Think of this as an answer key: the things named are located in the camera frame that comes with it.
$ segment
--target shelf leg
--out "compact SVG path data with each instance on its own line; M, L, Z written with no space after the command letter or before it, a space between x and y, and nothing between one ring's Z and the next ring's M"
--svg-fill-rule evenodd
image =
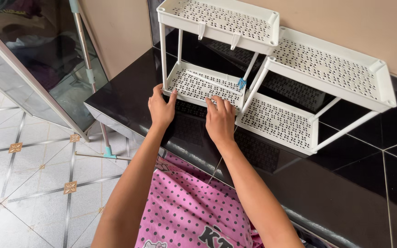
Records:
M165 25L159 23L160 29L160 51L162 54L162 77L163 77L163 89L168 89L166 85L166 44L165 44Z
M260 74L261 74L261 72L262 72L262 69L264 68L264 65L266 64L267 57L268 57L268 56L266 56L266 57L264 58L263 63L261 64L260 68L258 69L257 75L255 76L254 80L253 80L252 83L251 83L251 86L249 87L249 92L252 91L252 89L254 88L255 84L257 83L258 78L260 77Z
M247 80L247 76L249 76L249 73L251 73L252 67L253 67L254 64L255 64L255 61L257 60L257 57L258 57L258 53L256 52L256 53L254 54L254 56L252 57L252 60L251 60L251 62L249 63L249 66L247 67L246 73L244 74L244 77L243 77L243 81L246 81L246 80Z
M243 105L243 109L238 115L238 118L241 120L241 117L243 117L244 113L246 112L247 108L252 102L252 99L254 98L255 93L258 91L258 88L260 87L261 83L263 82L264 78L266 77L266 74L269 70L267 68L264 68L263 71L261 72L260 77L258 78L258 82L255 84L255 87L253 88L251 94L247 98L246 103Z
M182 43L183 43L183 30L179 29L179 51L177 52L177 64L182 63Z
M316 113L316 115L312 116L310 118L310 121L314 121L316 119L318 119L322 114L324 114L327 110L329 110L333 105L335 105L337 102L339 102L339 100L341 100L341 98L336 97L335 99L333 99L333 101L329 102L322 110L320 110L318 113Z
M336 140L337 138L343 136L344 134L350 132L351 130L353 130L355 127L358 127L359 125L361 125L362 123L370 120L371 118L377 116L379 114L378 111L372 110L369 113L367 113L366 115L362 116L361 118L359 118L358 120L356 120L355 122L353 122L352 124L350 124L349 126L343 128L342 130L338 131L337 133L335 133L334 135L332 135L330 138L324 140L322 143L318 144L313 150L312 152L317 152L319 149L327 146L328 144L332 143L334 140Z

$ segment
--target tiled floor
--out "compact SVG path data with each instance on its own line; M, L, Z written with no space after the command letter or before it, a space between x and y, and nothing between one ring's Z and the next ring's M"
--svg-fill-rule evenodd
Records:
M0 247L88 247L115 184L128 162L75 156L104 152L100 125L90 143L70 143L71 130L30 117L0 93ZM138 149L109 130L117 155ZM22 149L8 153L14 143ZM63 194L64 184L77 190Z

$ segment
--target hand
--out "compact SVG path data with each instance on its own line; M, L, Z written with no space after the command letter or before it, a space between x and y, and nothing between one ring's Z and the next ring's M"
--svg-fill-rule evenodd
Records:
M228 100L218 96L212 99L217 102L217 107L209 98L205 98L208 105L206 115L206 130L217 148L228 142L234 142L235 107Z
M153 121L151 126L166 130L174 118L177 89L174 89L169 96L169 102L166 103L162 98L162 87L163 84L159 84L153 88L153 96L148 99L148 109L150 109Z

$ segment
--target perforated shelf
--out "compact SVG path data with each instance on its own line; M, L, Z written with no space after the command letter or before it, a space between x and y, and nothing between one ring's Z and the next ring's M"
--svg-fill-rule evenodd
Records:
M232 93L221 87L217 87L209 82L201 80L191 74L206 78L237 92ZM243 106L244 92L246 87L239 89L237 86L240 78L229 76L224 73L209 70L190 63L182 62L176 63L173 70L167 79L167 90L164 90L165 95L170 95L174 89L177 89L177 98L183 101L194 103L206 107L205 97L218 95L222 99L230 101L239 111Z
M231 44L240 33L237 47L270 55L278 45L279 13L235 0L165 0L158 8L159 22Z
M311 116L309 112L255 93L246 113L238 116L235 124L311 155L318 143L318 119L310 121Z
M267 68L371 110L396 106L384 61L286 27Z

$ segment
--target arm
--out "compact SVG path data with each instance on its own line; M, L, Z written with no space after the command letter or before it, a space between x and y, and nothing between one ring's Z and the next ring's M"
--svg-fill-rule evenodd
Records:
M218 96L212 99L217 107L206 99L206 129L228 166L240 202L263 244L267 248L304 248L280 203L234 141L234 106Z
M93 248L135 245L160 142L174 118L177 90L166 104L161 89L161 84L154 87L153 96L148 100L153 124L108 199L91 244Z

